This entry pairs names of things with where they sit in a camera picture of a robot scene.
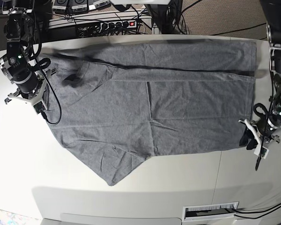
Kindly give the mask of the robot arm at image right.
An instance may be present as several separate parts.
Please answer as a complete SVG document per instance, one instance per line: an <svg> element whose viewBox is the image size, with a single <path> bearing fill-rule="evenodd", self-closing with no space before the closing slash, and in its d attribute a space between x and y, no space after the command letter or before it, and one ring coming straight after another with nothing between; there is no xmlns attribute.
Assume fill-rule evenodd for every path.
<svg viewBox="0 0 281 225"><path fill-rule="evenodd" d="M270 46L269 70L272 96L266 108L258 103L253 107L258 121L250 121L239 145L247 150L265 148L265 143L279 141L273 133L281 128L281 0L260 1L267 20L267 38Z"/></svg>

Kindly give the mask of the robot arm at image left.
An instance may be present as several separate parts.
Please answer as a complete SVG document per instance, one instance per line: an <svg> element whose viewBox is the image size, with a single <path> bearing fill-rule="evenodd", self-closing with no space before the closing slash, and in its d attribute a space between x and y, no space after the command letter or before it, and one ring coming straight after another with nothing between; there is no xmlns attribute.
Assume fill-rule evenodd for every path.
<svg viewBox="0 0 281 225"><path fill-rule="evenodd" d="M34 6L33 0L3 1L2 13L8 16L4 26L7 52L0 58L0 68L17 85L17 91L9 94L5 103L18 99L31 104L36 113L42 113L47 110L44 93L48 83L44 70L51 61L37 59L42 42Z"/></svg>

